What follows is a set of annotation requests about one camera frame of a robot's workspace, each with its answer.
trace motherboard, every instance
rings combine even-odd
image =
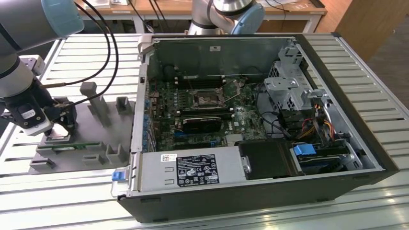
[[[238,76],[151,81],[156,151],[226,147],[266,138],[254,106],[256,87]]]

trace metal bracket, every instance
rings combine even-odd
[[[153,50],[152,35],[143,35],[139,40],[140,56],[145,55],[151,50]]]

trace light blue robot joint cap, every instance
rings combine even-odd
[[[41,0],[48,23],[57,36],[67,38],[84,29],[84,21],[73,0]]]

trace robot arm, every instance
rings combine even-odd
[[[189,35],[253,34],[264,15],[256,0],[195,0]]]
[[[0,101],[1,117],[23,127],[27,135],[52,129],[45,110],[60,104],[41,89],[17,52],[67,38],[84,28],[72,0],[0,0]]]

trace gray 3d printed holder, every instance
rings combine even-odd
[[[96,93],[95,82],[85,82],[81,94]],[[79,104],[77,129],[61,134],[53,128],[43,137],[31,162],[29,174],[61,173],[119,168],[128,165],[135,102],[119,97],[107,103],[103,96]]]

